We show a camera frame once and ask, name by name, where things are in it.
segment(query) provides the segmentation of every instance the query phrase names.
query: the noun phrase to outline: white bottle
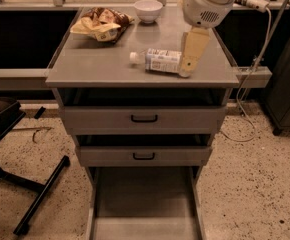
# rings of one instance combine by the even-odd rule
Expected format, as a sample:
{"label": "white bottle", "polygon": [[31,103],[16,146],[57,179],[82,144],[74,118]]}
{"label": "white bottle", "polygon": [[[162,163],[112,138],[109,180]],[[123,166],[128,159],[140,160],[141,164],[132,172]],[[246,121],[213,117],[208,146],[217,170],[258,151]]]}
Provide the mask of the white bottle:
{"label": "white bottle", "polygon": [[181,55],[182,53],[178,51],[149,48],[140,53],[131,52],[129,59],[133,64],[145,63],[146,70],[179,74],[178,66]]}

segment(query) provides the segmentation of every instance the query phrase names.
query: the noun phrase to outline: drawer front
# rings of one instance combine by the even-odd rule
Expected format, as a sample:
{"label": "drawer front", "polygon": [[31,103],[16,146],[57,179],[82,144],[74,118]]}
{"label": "drawer front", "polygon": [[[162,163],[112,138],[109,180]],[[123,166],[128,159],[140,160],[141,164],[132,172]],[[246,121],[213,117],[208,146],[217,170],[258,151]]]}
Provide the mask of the drawer front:
{"label": "drawer front", "polygon": [[78,147],[81,166],[200,166],[210,157],[210,147]]}
{"label": "drawer front", "polygon": [[216,133],[225,107],[69,108],[60,110],[70,134]]}

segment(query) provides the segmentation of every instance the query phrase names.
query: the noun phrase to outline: countertop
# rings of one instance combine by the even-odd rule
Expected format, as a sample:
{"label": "countertop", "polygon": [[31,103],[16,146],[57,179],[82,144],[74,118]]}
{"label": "countertop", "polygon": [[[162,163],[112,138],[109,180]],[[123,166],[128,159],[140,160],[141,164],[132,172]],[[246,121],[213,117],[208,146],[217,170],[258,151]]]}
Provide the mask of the countertop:
{"label": "countertop", "polygon": [[[82,14],[89,8],[83,8]],[[49,87],[197,87],[234,88],[238,79],[212,29],[210,42],[190,78],[177,74],[146,72],[129,62],[130,52],[148,48],[181,50],[183,32],[191,26],[177,6],[166,6],[153,24],[144,24],[133,7],[114,7],[135,21],[115,43],[101,43],[91,37],[70,34],[60,47],[49,72]]]}

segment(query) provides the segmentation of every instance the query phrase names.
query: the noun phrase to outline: bowl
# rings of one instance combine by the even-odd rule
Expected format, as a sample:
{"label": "bowl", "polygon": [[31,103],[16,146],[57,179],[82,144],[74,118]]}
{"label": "bowl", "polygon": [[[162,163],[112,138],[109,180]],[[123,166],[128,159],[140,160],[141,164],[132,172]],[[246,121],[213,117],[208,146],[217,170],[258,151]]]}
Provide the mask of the bowl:
{"label": "bowl", "polygon": [[155,0],[140,0],[134,3],[137,17],[144,23],[153,23],[161,14],[163,4]]}

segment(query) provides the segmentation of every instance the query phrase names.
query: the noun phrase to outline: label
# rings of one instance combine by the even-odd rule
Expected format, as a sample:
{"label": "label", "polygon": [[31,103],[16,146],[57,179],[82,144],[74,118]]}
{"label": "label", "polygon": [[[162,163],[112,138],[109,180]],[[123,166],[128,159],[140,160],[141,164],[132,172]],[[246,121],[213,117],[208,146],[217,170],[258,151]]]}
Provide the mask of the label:
{"label": "label", "polygon": [[149,49],[148,54],[151,57],[151,70],[178,73],[178,64],[182,55],[181,52]]}

